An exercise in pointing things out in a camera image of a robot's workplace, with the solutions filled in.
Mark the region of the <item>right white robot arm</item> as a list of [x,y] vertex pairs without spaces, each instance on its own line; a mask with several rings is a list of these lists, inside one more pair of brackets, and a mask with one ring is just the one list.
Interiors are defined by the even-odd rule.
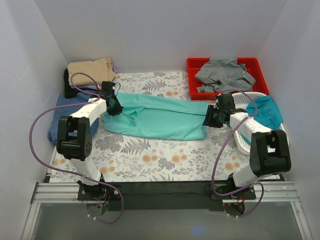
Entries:
[[233,94],[219,94],[217,103],[208,106],[204,126],[221,128],[227,125],[232,133],[239,132],[250,142],[249,163],[246,167],[230,174],[223,186],[215,186],[215,181],[211,180],[211,189],[216,196],[237,199],[260,180],[291,170],[286,132],[273,130],[256,121],[254,117],[258,113],[257,108],[253,113],[237,108]]

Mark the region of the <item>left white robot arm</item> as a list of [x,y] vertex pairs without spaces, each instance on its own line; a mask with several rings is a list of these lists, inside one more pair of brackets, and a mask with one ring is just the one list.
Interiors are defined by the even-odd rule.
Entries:
[[95,200],[108,201],[111,188],[100,183],[104,177],[90,157],[93,149],[91,126],[104,113],[110,116],[122,113],[123,107],[115,94],[115,86],[114,82],[104,81],[98,91],[100,98],[91,97],[88,104],[78,111],[58,120],[57,152],[81,174],[82,180],[78,184],[85,194]]

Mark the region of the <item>mint green t shirt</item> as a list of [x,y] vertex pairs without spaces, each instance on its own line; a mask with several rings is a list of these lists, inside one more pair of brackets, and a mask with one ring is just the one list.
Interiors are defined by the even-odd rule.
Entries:
[[209,104],[145,94],[119,93],[122,113],[103,116],[112,133],[161,140],[194,141],[207,137],[203,125]]

